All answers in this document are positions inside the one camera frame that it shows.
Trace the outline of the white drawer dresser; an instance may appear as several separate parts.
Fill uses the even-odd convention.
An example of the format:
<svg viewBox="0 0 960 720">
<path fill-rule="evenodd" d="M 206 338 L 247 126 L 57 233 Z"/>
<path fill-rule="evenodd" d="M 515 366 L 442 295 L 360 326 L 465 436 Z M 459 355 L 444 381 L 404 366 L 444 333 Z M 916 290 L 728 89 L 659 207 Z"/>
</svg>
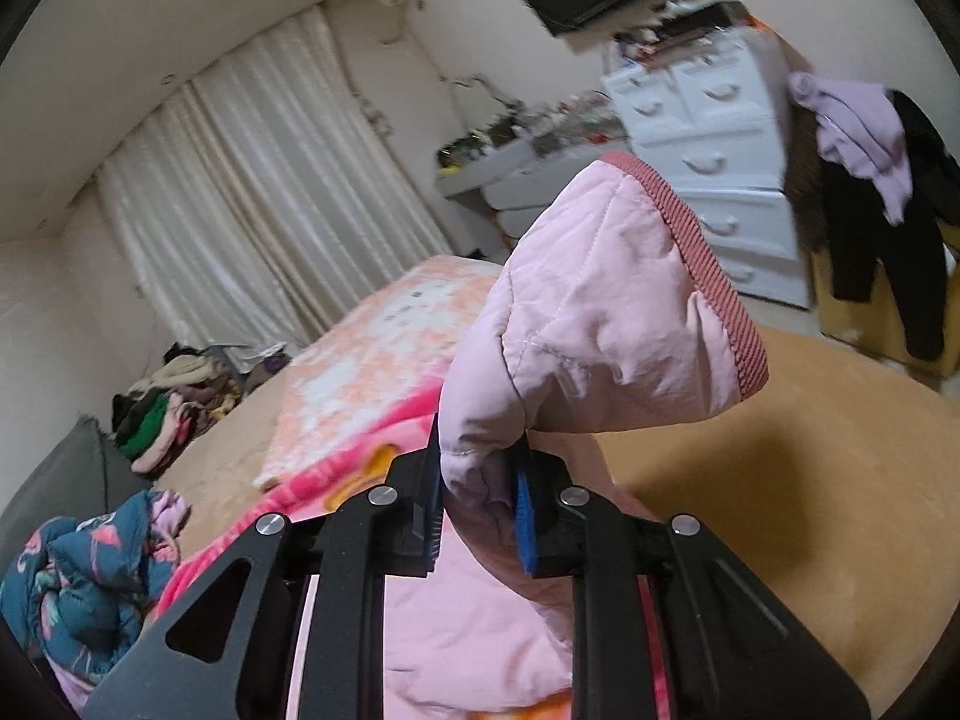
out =
<svg viewBox="0 0 960 720">
<path fill-rule="evenodd" d="M 734 288 L 807 309 L 809 265 L 782 192 L 787 84 L 779 39 L 747 26 L 604 76 L 631 151 L 692 208 Z"/>
</svg>

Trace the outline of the peach white patterned blanket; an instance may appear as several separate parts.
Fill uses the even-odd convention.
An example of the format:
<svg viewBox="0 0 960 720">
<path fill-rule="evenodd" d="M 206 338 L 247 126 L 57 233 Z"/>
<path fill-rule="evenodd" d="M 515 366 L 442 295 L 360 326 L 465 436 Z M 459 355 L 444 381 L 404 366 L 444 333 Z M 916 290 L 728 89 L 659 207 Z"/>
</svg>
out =
<svg viewBox="0 0 960 720">
<path fill-rule="evenodd" d="M 352 444 L 441 377 L 500 275 L 496 263 L 431 257 L 364 298 L 283 371 L 277 427 L 256 486 L 275 488 Z"/>
</svg>

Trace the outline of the pile of folded clothes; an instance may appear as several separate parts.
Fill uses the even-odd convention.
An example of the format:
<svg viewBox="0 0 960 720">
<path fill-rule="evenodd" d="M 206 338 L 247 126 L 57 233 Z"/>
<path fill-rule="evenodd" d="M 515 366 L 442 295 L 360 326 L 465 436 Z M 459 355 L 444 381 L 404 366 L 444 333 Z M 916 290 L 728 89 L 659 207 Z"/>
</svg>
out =
<svg viewBox="0 0 960 720">
<path fill-rule="evenodd" d="M 174 343 L 160 369 L 112 397 L 112 440 L 134 475 L 155 479 L 290 362 L 283 341 L 202 349 Z"/>
</svg>

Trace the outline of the pink cartoon fleece blanket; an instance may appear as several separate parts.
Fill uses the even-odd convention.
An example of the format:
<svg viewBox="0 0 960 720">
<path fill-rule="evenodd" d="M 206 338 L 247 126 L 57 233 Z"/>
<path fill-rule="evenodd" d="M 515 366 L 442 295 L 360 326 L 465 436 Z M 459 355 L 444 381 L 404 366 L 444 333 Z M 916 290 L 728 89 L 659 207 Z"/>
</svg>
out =
<svg viewBox="0 0 960 720">
<path fill-rule="evenodd" d="M 263 512 L 293 522 L 336 511 L 382 483 L 395 457 L 425 447 L 441 380 L 428 374 L 338 444 L 296 437 L 286 383 L 267 383 L 160 474 L 190 505 L 181 565 L 156 610 L 166 613 Z M 534 608 L 491 577 L 452 527 L 438 571 L 391 578 L 384 613 L 384 713 L 389 718 L 566 718 L 571 661 Z"/>
</svg>

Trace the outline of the grey upholstered headboard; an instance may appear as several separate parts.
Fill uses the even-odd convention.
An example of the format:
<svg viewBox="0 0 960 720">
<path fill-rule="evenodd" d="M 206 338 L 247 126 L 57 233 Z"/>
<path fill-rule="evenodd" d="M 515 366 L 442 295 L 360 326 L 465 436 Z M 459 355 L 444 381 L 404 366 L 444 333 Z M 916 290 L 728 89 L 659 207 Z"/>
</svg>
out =
<svg viewBox="0 0 960 720">
<path fill-rule="evenodd" d="M 36 528 L 51 518 L 86 520 L 107 514 L 149 488 L 148 479 L 130 471 L 130 461 L 99 421 L 80 416 L 3 509 L 2 571 L 23 551 Z"/>
</svg>

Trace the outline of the black garment on chair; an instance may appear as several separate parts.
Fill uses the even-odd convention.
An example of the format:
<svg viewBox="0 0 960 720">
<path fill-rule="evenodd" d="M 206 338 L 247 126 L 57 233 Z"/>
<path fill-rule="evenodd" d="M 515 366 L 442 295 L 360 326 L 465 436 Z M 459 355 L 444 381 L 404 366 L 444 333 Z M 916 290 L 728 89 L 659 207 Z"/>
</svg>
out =
<svg viewBox="0 0 960 720">
<path fill-rule="evenodd" d="M 875 272 L 884 270 L 914 359 L 944 353 L 947 261 L 940 226 L 958 223 L 958 163 L 928 116 L 894 89 L 892 104 L 905 129 L 913 196 L 905 221 L 890 224 L 877 188 L 846 167 L 820 165 L 820 203 L 832 261 L 832 296 L 866 304 Z"/>
</svg>

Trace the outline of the tan bed sheet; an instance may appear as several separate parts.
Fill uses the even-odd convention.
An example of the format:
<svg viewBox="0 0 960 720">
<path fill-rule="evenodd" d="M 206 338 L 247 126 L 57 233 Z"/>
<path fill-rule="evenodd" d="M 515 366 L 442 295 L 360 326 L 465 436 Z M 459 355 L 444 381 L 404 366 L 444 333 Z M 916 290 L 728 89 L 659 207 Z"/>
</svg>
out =
<svg viewBox="0 0 960 720">
<path fill-rule="evenodd" d="M 770 328 L 763 343 L 770 378 L 747 403 L 602 436 L 613 479 L 701 518 L 877 717 L 955 717 L 957 403 L 825 341 Z"/>
</svg>

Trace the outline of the pink quilted jacket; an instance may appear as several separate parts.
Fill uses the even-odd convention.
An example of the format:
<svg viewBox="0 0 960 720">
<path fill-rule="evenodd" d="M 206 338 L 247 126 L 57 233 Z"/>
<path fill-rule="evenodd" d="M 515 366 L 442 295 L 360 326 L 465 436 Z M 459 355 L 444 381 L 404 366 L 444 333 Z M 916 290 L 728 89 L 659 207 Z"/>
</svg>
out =
<svg viewBox="0 0 960 720">
<path fill-rule="evenodd" d="M 645 656 L 646 590 L 600 433 L 703 421 L 755 395 L 765 349 L 693 211 L 646 163 L 610 153 L 517 244 L 443 383 L 430 444 L 322 520 L 298 712 L 384 712 L 391 575 L 435 578 L 452 527 L 509 596 L 464 650 L 525 655 L 578 681 L 601 644 Z"/>
</svg>

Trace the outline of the clutter on vanity desk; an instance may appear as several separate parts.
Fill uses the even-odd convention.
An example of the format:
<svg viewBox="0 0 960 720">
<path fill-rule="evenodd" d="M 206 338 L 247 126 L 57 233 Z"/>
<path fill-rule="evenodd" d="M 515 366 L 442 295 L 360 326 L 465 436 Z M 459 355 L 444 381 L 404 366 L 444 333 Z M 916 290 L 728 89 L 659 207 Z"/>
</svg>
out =
<svg viewBox="0 0 960 720">
<path fill-rule="evenodd" d="M 605 145 L 625 138 L 625 126 L 610 96 L 590 89 L 561 103 L 508 106 L 491 124 L 471 128 L 439 148 L 434 162 L 439 174 L 446 176 L 521 140 L 532 146 L 535 156 L 548 156 L 568 146 Z"/>
</svg>

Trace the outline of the lilac garment on chair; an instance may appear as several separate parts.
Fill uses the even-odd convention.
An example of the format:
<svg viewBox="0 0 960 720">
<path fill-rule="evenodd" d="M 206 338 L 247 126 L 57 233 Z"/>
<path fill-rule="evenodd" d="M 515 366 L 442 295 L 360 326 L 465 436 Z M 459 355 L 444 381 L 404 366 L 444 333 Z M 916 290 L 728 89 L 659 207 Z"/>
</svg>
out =
<svg viewBox="0 0 960 720">
<path fill-rule="evenodd" d="M 871 181 L 892 226 L 905 222 L 913 177 L 905 127 L 884 85 L 840 82 L 807 71 L 789 75 L 789 93 L 815 115 L 818 156 Z"/>
</svg>

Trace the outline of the teal floral duvet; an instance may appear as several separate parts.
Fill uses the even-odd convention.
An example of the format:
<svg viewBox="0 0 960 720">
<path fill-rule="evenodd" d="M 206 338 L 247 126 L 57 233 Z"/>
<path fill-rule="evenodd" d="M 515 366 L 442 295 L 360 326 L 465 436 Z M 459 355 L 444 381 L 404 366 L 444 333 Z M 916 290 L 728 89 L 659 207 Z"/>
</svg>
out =
<svg viewBox="0 0 960 720">
<path fill-rule="evenodd" d="M 142 491 L 109 514 L 51 518 L 8 564 L 7 628 L 75 712 L 160 603 L 181 562 L 178 536 L 189 514 L 174 491 Z"/>
</svg>

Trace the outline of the white striped curtain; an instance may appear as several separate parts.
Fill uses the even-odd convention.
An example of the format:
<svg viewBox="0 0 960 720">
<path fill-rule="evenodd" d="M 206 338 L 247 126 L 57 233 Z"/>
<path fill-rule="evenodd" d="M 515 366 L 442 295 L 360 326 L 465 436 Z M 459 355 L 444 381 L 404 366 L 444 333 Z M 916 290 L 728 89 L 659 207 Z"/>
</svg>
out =
<svg viewBox="0 0 960 720">
<path fill-rule="evenodd" d="M 184 83 L 96 182 L 145 296 L 197 348 L 304 348 L 451 250 L 364 114 L 319 7 Z"/>
</svg>

